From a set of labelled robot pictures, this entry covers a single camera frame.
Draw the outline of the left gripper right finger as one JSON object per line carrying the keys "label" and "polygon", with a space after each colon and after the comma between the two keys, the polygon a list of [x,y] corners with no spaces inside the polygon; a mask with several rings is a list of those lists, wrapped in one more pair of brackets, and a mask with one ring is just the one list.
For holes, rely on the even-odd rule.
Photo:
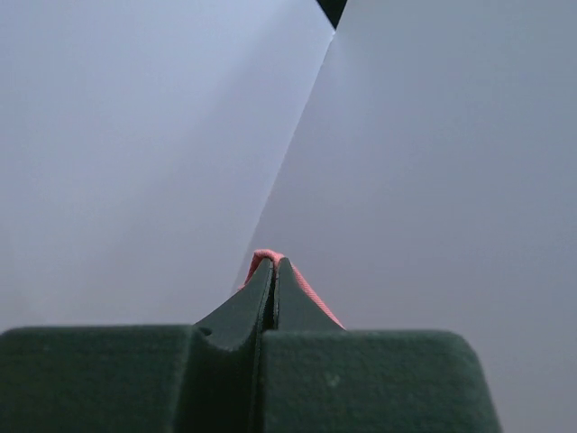
{"label": "left gripper right finger", "polygon": [[261,352],[266,432],[498,432],[478,356],[439,330],[346,331],[280,261]]}

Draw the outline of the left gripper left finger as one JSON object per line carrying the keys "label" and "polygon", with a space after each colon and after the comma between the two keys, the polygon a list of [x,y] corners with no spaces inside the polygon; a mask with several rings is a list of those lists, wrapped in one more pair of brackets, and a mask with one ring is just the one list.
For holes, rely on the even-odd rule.
{"label": "left gripper left finger", "polygon": [[1,336],[4,432],[252,432],[274,269],[194,325],[19,327]]}

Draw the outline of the pink t shirt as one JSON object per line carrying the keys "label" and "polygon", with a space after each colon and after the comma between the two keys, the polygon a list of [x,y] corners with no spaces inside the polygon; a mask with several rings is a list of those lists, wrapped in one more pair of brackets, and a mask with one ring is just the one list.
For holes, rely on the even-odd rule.
{"label": "pink t shirt", "polygon": [[[285,255],[282,253],[275,252],[271,249],[257,249],[252,254],[252,259],[249,265],[248,272],[244,279],[243,284],[238,288],[242,290],[246,284],[249,282],[253,274],[256,272],[258,266],[261,264],[262,260],[268,259],[272,262],[274,270],[279,269],[280,262],[285,259]],[[321,300],[318,294],[307,282],[305,277],[298,270],[297,266],[291,264],[293,275],[296,278],[298,287],[340,328],[344,328],[343,324],[336,317],[336,315],[326,306],[326,304]]]}

